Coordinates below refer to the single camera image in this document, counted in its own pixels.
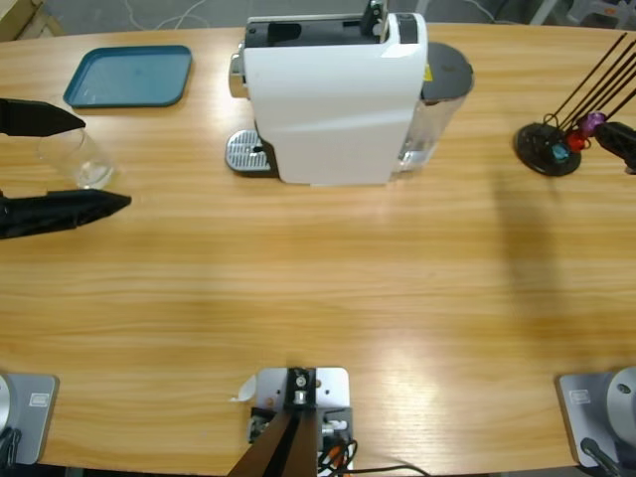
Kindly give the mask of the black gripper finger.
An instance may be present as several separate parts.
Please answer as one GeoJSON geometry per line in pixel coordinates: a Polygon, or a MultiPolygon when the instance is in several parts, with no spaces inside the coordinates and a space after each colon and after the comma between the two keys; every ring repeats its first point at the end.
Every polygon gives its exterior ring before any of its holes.
{"type": "Polygon", "coordinates": [[[44,101],[1,99],[1,133],[17,137],[49,137],[85,128],[78,116],[44,101]]]}
{"type": "Polygon", "coordinates": [[[604,122],[595,129],[596,142],[620,158],[628,174],[635,173],[635,129],[621,122],[604,122]]]}
{"type": "Polygon", "coordinates": [[[1,195],[1,239],[74,230],[128,207],[132,198],[96,189],[48,192],[28,198],[1,195]]]}

